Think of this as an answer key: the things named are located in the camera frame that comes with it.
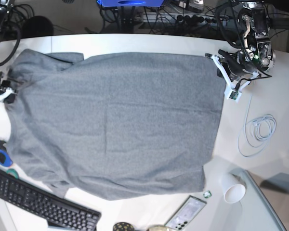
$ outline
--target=floor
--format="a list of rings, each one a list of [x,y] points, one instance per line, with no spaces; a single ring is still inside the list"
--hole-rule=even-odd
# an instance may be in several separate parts
[[[220,0],[205,0],[206,6],[212,8],[218,2]],[[86,34],[85,27],[91,31],[99,32],[103,25],[95,0],[75,0],[73,4],[66,4],[61,0],[16,0],[16,4],[20,3],[30,4],[35,9],[36,15],[49,18],[56,25],[56,35]],[[289,32],[285,31],[274,36],[272,47],[274,50],[289,52]]]

